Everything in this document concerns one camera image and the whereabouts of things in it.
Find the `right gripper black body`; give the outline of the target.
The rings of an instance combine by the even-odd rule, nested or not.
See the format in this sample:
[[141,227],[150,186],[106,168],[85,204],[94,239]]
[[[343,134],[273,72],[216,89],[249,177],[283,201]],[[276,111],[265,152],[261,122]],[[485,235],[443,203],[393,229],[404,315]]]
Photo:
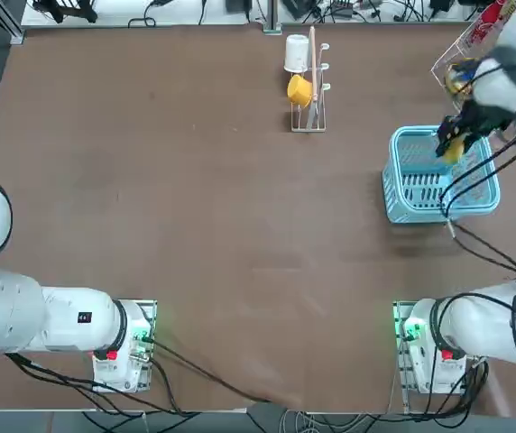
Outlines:
[[458,117],[460,134],[489,135],[493,131],[505,131],[514,113],[497,106],[481,106],[469,98],[463,102]]

